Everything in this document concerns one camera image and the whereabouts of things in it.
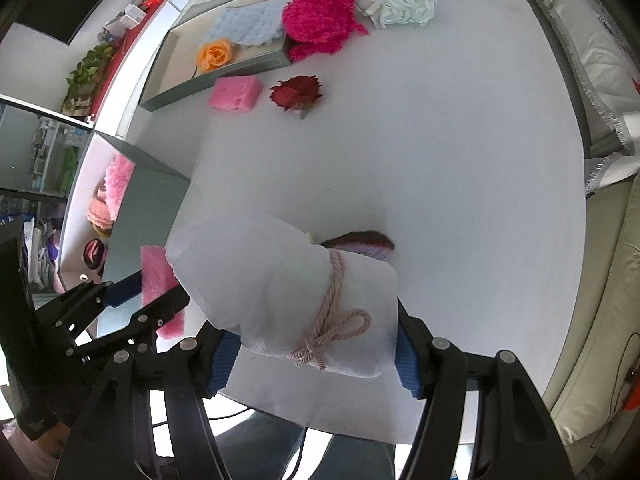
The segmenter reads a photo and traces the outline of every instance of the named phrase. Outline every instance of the green plant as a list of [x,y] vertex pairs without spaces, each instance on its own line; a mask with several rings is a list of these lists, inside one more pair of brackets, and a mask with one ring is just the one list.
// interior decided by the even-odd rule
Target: green plant
[[66,78],[69,89],[66,97],[91,95],[102,79],[102,72],[114,54],[113,45],[103,41],[88,50],[76,65],[76,69]]

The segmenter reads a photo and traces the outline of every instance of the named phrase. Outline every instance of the orange artificial rose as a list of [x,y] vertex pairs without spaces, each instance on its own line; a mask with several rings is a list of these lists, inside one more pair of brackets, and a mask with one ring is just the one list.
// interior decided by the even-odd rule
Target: orange artificial rose
[[212,43],[205,43],[198,49],[196,65],[200,72],[210,72],[231,61],[233,50],[233,45],[229,40],[216,40]]

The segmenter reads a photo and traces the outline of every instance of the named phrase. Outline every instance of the white cushion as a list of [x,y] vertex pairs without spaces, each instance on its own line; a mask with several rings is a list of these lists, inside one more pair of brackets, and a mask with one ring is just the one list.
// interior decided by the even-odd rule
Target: white cushion
[[566,455],[569,458],[574,474],[578,474],[596,456],[602,441],[607,436],[608,428],[595,431],[587,435],[575,444],[565,447]]
[[631,182],[619,182],[599,190],[587,200],[584,257],[574,315],[556,369],[542,396],[549,409],[558,402],[598,313],[631,187]]
[[591,129],[592,144],[602,142],[610,128],[627,152],[640,151],[640,94],[634,85],[634,79],[640,82],[638,69],[602,23],[590,0],[542,0],[542,4],[560,33],[578,81],[606,124]]
[[640,351],[640,338],[630,338],[640,328],[639,304],[640,177],[636,177],[598,313],[551,410],[565,446],[598,431],[617,412],[626,371]]

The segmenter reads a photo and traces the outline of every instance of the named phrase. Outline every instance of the red dried flower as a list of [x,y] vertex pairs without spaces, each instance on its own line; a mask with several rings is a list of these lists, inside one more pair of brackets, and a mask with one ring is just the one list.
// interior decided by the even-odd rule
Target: red dried flower
[[318,93],[321,85],[316,76],[297,75],[278,82],[278,86],[271,87],[271,100],[285,110],[307,110],[316,99],[322,97]]

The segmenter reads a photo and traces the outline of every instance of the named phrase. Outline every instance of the beige sofa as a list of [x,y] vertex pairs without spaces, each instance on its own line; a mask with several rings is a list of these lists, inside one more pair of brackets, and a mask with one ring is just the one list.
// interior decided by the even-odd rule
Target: beige sofa
[[574,316],[543,400],[575,473],[613,455],[638,410],[620,410],[640,352],[640,177],[587,200]]

